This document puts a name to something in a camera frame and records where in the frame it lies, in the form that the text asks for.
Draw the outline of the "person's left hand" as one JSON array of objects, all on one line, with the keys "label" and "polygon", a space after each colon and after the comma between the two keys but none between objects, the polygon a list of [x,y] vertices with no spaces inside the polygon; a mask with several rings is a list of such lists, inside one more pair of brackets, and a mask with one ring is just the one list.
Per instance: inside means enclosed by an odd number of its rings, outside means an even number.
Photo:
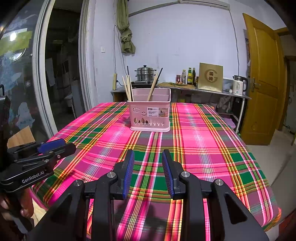
[{"label": "person's left hand", "polygon": [[12,221],[12,211],[18,211],[25,218],[30,219],[34,214],[33,200],[29,188],[23,190],[16,199],[1,195],[1,215],[5,220]]}]

